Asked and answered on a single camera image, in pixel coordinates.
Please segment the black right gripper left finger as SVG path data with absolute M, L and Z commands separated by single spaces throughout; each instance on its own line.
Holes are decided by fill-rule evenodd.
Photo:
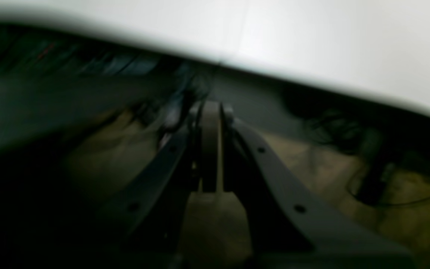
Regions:
M 180 128 L 130 184 L 105 203 L 89 230 L 82 269 L 186 269 L 177 253 L 190 194 L 217 190 L 221 104 L 194 105 Z

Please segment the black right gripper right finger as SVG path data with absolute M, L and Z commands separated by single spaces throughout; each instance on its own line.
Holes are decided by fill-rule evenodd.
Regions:
M 249 269 L 415 269 L 410 251 L 319 199 L 247 124 L 222 108 L 224 187 L 246 211 Z

